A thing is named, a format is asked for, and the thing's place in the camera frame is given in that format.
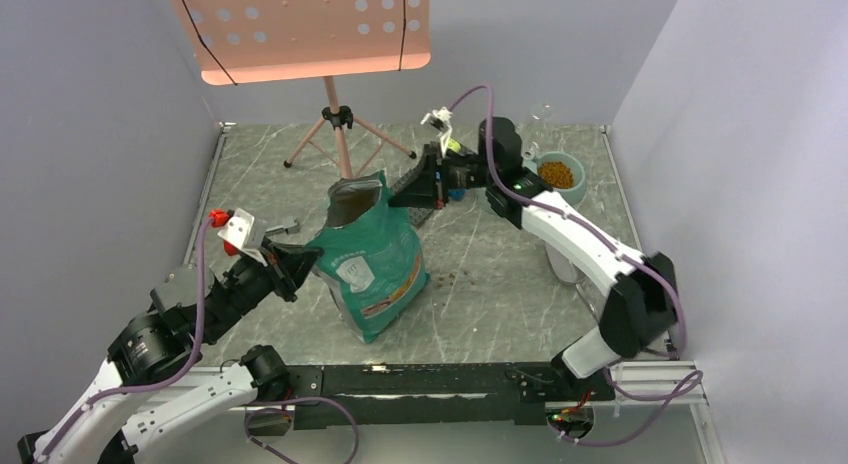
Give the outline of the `green pet food bag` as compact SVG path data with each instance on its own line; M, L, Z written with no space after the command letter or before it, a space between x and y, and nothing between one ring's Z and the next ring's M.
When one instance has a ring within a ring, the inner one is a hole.
M404 208L393 208L385 173L341 179L327 191L323 227L308 242L323 250L313 273L328 286L348 328L370 343L430 280L420 239Z

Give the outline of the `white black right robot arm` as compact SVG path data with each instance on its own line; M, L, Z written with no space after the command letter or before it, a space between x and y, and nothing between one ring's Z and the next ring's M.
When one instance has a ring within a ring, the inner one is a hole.
M423 147L390 206L439 209L453 190L482 188L498 216L541 239L604 295L595 326L552 360L551 382L560 397L578 398L592 375L637 356L681 323L670 259L661 253L646 256L582 216L527 166L511 120L482 121L478 150L466 154L450 147L453 128L447 111L431 111L422 122L437 130L438 139Z

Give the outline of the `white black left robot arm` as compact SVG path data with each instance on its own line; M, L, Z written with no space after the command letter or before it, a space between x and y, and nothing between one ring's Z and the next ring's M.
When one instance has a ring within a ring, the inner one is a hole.
M271 294L296 300L318 247L263 240L258 257L240 251L221 278L205 265L180 269L154 288L150 308L129 321L107 349L95 379L48 431L18 442L24 463L131 463L141 447L129 442L130 417L179 379Z

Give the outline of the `metal food scoop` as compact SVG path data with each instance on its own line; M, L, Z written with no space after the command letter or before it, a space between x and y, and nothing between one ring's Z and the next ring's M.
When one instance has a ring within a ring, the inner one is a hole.
M590 314L594 318L597 318L597 310L594 304L589 300L581 287L581 283L585 280L586 275L553 246L548 243L545 243L544 246L550 268L554 275L561 283L570 286L577 293Z

